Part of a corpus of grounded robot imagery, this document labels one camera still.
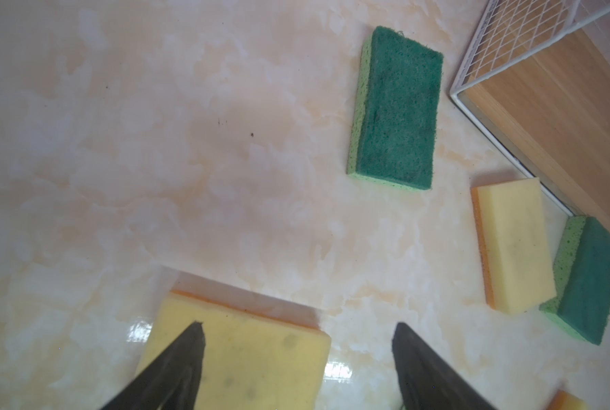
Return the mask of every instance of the wooden board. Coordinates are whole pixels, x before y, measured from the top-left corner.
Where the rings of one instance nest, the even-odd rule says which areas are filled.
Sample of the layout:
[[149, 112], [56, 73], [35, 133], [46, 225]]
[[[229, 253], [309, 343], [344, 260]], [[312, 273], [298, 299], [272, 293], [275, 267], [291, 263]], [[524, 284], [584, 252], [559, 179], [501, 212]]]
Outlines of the wooden board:
[[570, 208], [610, 231], [610, 66], [582, 30], [459, 97]]

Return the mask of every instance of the yellow foam layer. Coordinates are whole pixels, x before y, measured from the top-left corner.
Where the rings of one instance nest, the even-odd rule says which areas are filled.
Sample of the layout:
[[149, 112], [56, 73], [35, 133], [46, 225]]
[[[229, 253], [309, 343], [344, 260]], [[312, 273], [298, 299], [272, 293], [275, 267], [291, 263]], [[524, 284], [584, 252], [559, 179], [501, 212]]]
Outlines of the yellow foam layer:
[[474, 196], [490, 305], [517, 314], [555, 297], [539, 179], [480, 186]]
[[197, 410], [312, 410], [330, 351], [324, 332], [170, 292], [137, 372], [189, 324], [202, 322], [206, 347]]
[[576, 396], [559, 390], [547, 410], [589, 410], [589, 407]]

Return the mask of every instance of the dark spot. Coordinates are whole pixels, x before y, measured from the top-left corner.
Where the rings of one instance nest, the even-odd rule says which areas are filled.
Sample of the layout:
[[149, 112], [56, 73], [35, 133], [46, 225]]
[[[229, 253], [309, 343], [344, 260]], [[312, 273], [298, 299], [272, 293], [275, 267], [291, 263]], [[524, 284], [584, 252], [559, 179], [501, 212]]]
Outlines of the dark spot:
[[298, 344], [298, 336], [290, 334], [284, 338], [282, 345], [287, 349], [293, 349]]

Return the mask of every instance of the green sponge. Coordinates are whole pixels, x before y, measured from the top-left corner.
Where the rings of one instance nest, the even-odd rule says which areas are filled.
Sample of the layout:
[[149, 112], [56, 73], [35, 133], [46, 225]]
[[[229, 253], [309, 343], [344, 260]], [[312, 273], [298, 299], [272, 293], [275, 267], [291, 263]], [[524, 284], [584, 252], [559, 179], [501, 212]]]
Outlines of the green sponge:
[[350, 176], [410, 190], [432, 185], [443, 56], [377, 27], [362, 47]]
[[610, 314], [610, 233], [596, 218], [571, 217], [553, 268], [557, 296], [540, 310], [571, 336], [601, 344]]

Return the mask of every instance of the white wire basket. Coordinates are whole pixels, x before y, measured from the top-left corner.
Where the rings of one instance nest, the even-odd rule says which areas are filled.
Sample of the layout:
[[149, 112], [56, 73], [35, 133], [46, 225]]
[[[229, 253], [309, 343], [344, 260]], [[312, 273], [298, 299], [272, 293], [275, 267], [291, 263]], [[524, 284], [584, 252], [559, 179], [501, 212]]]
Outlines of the white wire basket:
[[[580, 28], [585, 28], [610, 63], [610, 0], [490, 0], [451, 86], [450, 97], [459, 109], [528, 177], [534, 175], [475, 117], [458, 94]], [[547, 187], [542, 189], [573, 215]]]

